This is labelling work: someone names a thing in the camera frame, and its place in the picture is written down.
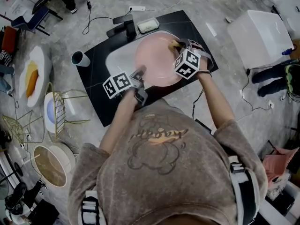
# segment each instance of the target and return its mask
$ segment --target white sink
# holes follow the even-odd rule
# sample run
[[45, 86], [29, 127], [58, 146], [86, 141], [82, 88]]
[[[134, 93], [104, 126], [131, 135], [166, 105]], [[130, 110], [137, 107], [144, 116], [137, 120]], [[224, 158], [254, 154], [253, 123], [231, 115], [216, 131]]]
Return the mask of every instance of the white sink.
[[[168, 33], [167, 31], [156, 31], [144, 37], [141, 37], [123, 47], [118, 48], [108, 55], [106, 58], [106, 67], [110, 75], [118, 74], [120, 72], [127, 72], [128, 75], [131, 75], [135, 71], [135, 52], [139, 43], [147, 36], [160, 33]], [[145, 89], [151, 87], [152, 85], [145, 82]]]

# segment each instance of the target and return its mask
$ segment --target blue item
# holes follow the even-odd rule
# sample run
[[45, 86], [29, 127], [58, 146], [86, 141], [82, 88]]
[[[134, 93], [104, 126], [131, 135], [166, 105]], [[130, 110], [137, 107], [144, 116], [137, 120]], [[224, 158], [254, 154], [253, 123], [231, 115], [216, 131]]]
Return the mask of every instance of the blue item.
[[15, 74], [15, 69], [13, 67], [7, 67], [0, 64], [0, 73], [11, 74], [13, 76]]
[[5, 93], [8, 93], [8, 91], [11, 90], [11, 86], [1, 76], [0, 76], [0, 90]]
[[282, 55], [290, 55], [292, 53], [292, 48], [289, 48], [288, 50], [285, 50], [283, 53], [281, 53]]
[[46, 17], [46, 15], [49, 13], [49, 8], [46, 6], [42, 6], [31, 18], [29, 22], [26, 22], [23, 18], [23, 16], [19, 16], [18, 18], [14, 19], [11, 22], [11, 26], [13, 28], [20, 28], [27, 31], [33, 31], [35, 29], [41, 31], [42, 33], [50, 36], [50, 34], [46, 33], [43, 30], [40, 30], [37, 28], [37, 26], [42, 22], [42, 20]]

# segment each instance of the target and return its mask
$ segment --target soap dish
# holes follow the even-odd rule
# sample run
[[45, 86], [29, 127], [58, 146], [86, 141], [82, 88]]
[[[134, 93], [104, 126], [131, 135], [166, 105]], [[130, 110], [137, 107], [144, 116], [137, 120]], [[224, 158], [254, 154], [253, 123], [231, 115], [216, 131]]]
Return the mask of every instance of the soap dish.
[[141, 33], [149, 32], [159, 27], [159, 22], [156, 18], [150, 18], [137, 23], [137, 27]]

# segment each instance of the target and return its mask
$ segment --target black faucet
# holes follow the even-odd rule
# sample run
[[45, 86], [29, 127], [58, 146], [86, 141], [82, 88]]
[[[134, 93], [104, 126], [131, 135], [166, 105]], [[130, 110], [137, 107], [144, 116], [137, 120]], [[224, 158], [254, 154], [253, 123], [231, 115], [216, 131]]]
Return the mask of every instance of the black faucet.
[[106, 32], [106, 35], [111, 38], [114, 35], [126, 30], [126, 35], [129, 39], [136, 37], [135, 24], [133, 22], [133, 16], [131, 14], [121, 17], [116, 17], [112, 20], [113, 24], [120, 24], [119, 26], [110, 29]]

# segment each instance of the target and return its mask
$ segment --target pink plate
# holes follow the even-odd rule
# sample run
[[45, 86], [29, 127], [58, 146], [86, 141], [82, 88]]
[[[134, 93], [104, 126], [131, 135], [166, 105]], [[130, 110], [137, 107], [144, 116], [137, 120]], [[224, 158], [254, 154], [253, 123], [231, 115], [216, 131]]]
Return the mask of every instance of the pink plate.
[[174, 71], [175, 54], [168, 48], [169, 43], [178, 40], [172, 34], [157, 32], [145, 37], [136, 49], [135, 67], [147, 68], [143, 79], [158, 87], [171, 86], [182, 79]]

